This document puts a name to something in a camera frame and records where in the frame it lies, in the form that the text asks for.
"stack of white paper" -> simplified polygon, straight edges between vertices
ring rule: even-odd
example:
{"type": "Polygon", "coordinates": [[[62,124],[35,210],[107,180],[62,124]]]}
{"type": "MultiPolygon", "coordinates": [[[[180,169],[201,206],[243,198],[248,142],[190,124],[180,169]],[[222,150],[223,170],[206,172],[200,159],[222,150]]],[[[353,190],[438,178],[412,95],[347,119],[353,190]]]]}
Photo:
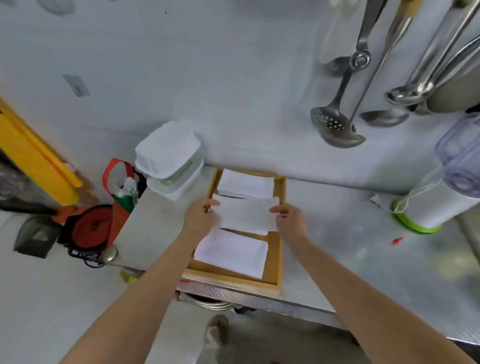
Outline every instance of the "stack of white paper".
{"type": "Polygon", "coordinates": [[[268,210],[280,203],[278,197],[242,199],[214,194],[212,198],[220,202],[220,206],[212,206],[212,210],[218,215],[219,228],[258,235],[277,231],[275,223],[277,214],[272,214],[268,210]]]}
{"type": "Polygon", "coordinates": [[[213,228],[195,250],[194,259],[262,279],[268,243],[213,228]]]}
{"type": "Polygon", "coordinates": [[[224,169],[218,183],[218,194],[242,198],[270,198],[273,196],[273,177],[260,177],[224,169]]]}

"forearm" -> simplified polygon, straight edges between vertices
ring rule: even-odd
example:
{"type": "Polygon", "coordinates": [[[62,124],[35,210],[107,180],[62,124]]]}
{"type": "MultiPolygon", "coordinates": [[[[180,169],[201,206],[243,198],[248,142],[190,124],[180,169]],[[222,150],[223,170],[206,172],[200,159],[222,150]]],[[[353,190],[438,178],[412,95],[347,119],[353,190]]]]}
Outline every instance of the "forearm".
{"type": "Polygon", "coordinates": [[[374,364],[474,363],[419,317],[307,239],[289,245],[374,364]]]}
{"type": "Polygon", "coordinates": [[[93,323],[62,364],[144,363],[200,239],[180,234],[138,282],[93,323]]]}

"wooden handle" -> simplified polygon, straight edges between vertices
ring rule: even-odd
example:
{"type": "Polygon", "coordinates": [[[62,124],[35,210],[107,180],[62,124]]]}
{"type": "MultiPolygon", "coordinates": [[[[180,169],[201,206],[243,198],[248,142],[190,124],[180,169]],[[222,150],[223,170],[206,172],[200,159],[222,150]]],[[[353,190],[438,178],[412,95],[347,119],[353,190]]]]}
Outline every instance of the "wooden handle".
{"type": "Polygon", "coordinates": [[[413,18],[420,10],[423,0],[402,0],[398,12],[404,17],[413,18]]]}

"red bag handle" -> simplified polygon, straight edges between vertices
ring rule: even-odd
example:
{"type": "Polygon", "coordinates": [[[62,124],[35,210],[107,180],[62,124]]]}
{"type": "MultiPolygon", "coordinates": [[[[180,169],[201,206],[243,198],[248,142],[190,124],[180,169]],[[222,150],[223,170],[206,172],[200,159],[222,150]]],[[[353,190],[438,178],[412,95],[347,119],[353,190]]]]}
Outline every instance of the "red bag handle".
{"type": "Polygon", "coordinates": [[[115,167],[119,163],[125,164],[125,169],[127,171],[127,177],[132,177],[133,179],[135,179],[135,171],[133,170],[133,166],[129,162],[125,162],[124,160],[112,158],[110,163],[107,165],[107,168],[105,168],[105,172],[103,172],[103,176],[102,176],[103,188],[105,188],[105,191],[107,191],[109,194],[112,194],[112,192],[110,192],[110,190],[108,189],[108,178],[110,177],[110,173],[112,172],[113,167],[115,167]]]}

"foot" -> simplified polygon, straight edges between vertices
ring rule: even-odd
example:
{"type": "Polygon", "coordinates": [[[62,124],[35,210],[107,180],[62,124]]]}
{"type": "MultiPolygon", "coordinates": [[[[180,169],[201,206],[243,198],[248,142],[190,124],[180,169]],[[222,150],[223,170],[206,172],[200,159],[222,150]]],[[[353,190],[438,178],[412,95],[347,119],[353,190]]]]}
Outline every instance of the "foot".
{"type": "Polygon", "coordinates": [[[213,316],[205,330],[205,346],[224,346],[227,343],[228,319],[225,315],[213,316]]]}

